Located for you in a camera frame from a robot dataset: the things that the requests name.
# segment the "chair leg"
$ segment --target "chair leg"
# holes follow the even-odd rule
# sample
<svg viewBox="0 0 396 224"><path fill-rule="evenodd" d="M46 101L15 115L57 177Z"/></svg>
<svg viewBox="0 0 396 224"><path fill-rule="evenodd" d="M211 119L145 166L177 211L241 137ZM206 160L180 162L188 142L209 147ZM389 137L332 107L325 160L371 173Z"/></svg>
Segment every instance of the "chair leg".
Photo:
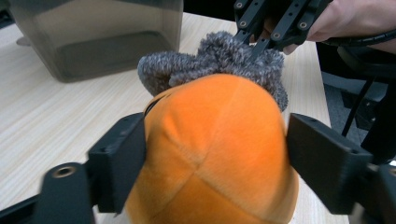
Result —
<svg viewBox="0 0 396 224"><path fill-rule="evenodd" d="M361 147L374 155L374 164L386 163L396 155L396 81L388 85L373 127Z"/></svg>
<svg viewBox="0 0 396 224"><path fill-rule="evenodd" d="M346 120L346 125L344 126L344 130L341 132L341 135L344 137L347 136L347 132L349 131L350 125L352 124L353 119L355 118L356 112L358 111L359 105L361 105L361 101L366 95L367 91L370 89L371 85L375 81L375 77L372 77L364 83L363 88L361 88L361 92L358 95L358 98L355 101L355 104L352 106L349 115Z"/></svg>

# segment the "gray fuzzy fabric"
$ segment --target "gray fuzzy fabric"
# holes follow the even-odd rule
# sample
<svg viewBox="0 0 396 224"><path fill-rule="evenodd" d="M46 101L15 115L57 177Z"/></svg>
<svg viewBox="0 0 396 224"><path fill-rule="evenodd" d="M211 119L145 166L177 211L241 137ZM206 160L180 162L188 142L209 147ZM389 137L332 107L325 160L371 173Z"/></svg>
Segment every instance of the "gray fuzzy fabric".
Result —
<svg viewBox="0 0 396 224"><path fill-rule="evenodd" d="M279 108L288 106L288 95L280 81L283 55L267 49L250 60L253 47L233 38L230 33L218 32L201 41L196 55L172 51L143 57L138 75L146 89L157 95L172 87L216 73L245 77L268 90Z"/></svg>

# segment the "plastic container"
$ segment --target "plastic container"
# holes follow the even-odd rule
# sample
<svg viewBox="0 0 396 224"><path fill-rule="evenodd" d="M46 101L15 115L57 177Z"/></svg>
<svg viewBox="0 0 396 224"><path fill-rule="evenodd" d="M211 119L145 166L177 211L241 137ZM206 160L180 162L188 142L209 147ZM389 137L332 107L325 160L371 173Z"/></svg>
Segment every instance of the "plastic container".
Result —
<svg viewBox="0 0 396 224"><path fill-rule="evenodd" d="M178 51L183 0L9 0L10 12L62 82L135 69L146 54Z"/></svg>

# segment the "light wood surface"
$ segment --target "light wood surface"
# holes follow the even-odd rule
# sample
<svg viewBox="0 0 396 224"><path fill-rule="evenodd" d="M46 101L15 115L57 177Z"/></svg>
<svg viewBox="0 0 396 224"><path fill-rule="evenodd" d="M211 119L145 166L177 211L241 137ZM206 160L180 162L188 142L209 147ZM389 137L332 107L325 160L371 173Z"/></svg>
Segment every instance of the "light wood surface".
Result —
<svg viewBox="0 0 396 224"><path fill-rule="evenodd" d="M206 34L236 33L233 22L184 14L180 51L194 54ZM135 70L65 84L53 78L15 25L0 30L0 210L39 192L41 177L65 162L84 162L88 149L119 119L141 112L152 98ZM282 80L289 95L283 113L301 113L330 125L318 56L305 43L286 57ZM98 223L128 223L124 214L96 214ZM329 214L301 181L291 223L348 223Z"/></svg>

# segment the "human hand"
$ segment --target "human hand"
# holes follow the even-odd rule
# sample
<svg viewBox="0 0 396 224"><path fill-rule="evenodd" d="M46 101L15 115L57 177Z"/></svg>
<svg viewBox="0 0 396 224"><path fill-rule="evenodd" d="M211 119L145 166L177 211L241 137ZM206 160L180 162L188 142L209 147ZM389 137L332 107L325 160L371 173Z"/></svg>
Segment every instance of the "human hand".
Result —
<svg viewBox="0 0 396 224"><path fill-rule="evenodd" d="M333 0L310 28L307 39L321 42L331 37L379 35L396 28L394 0ZM266 20L264 37L269 36L277 21ZM297 45L283 49L291 54Z"/></svg>

